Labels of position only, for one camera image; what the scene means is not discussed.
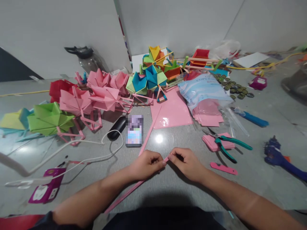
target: plastic bag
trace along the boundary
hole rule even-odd
[[[181,95],[187,100],[192,115],[218,115],[219,106],[224,107],[233,102],[210,73],[203,73],[193,80],[181,82],[178,87]]]
[[[210,59],[231,58],[239,52],[240,48],[241,44],[235,40],[222,40],[205,47],[205,49],[210,50]]]

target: dark clothing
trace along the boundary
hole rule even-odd
[[[48,212],[43,219],[38,221],[32,230],[79,230],[76,225],[57,225],[52,219],[52,212]],[[152,207],[141,208],[134,211],[118,213],[103,228],[103,230],[124,230],[124,229],[214,229],[224,230],[215,221],[209,212],[198,207]]]

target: forearm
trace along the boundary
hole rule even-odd
[[[245,187],[205,169],[202,185],[212,190],[242,220],[256,229],[304,229],[285,211]]]
[[[133,179],[123,168],[80,190],[53,211],[57,224],[77,224],[87,227]]]

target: white cable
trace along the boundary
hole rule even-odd
[[[82,164],[82,163],[85,162],[85,161],[92,161],[92,160],[97,160],[97,159],[100,159],[100,158],[103,158],[103,157],[113,156],[113,155],[124,145],[124,138],[122,137],[122,134],[121,134],[118,130],[111,130],[111,131],[107,132],[107,133],[102,137],[101,143],[99,143],[99,142],[93,142],[93,141],[86,141],[86,140],[74,140],[74,141],[70,141],[70,142],[66,143],[65,145],[63,145],[61,148],[59,148],[57,151],[55,151],[53,154],[51,154],[47,159],[45,159],[45,160],[44,160],[43,162],[41,162],[39,165],[37,165],[36,167],[34,167],[34,168],[29,172],[29,174],[34,173],[37,169],[39,169],[41,166],[43,166],[47,161],[49,161],[52,157],[54,157],[55,155],[57,155],[60,151],[62,151],[66,146],[70,145],[71,143],[74,143],[74,142],[87,142],[87,143],[92,143],[92,144],[104,145],[105,143],[103,142],[103,139],[106,137],[106,135],[107,135],[108,133],[114,132],[114,131],[117,131],[117,132],[120,134],[121,138],[122,138],[122,144],[121,144],[121,146],[120,146],[119,148],[117,148],[114,152],[111,152],[110,154],[105,155],[105,156],[94,157],[94,158],[89,158],[89,159],[83,160],[83,161],[81,161],[80,163],[78,163],[77,165],[75,165],[74,167],[72,167],[71,169],[66,170],[65,172],[61,173],[60,175],[57,175],[57,176],[52,177],[52,178],[47,177],[47,178],[36,178],[36,179],[29,179],[29,180],[25,180],[25,179],[24,179],[24,180],[17,180],[17,181],[8,182],[8,183],[5,184],[5,186],[9,186],[9,187],[13,186],[13,187],[15,187],[15,186],[17,186],[18,183],[20,184],[20,183],[22,183],[22,182],[30,181],[30,180],[32,180],[32,181],[34,181],[34,180],[37,180],[37,181],[53,180],[53,179],[55,179],[55,178],[58,178],[58,177],[64,175],[65,173],[69,172],[70,170],[74,169],[75,167],[77,167],[78,165]]]

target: smartphone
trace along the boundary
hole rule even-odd
[[[143,143],[143,115],[128,115],[126,117],[126,146],[140,147]]]

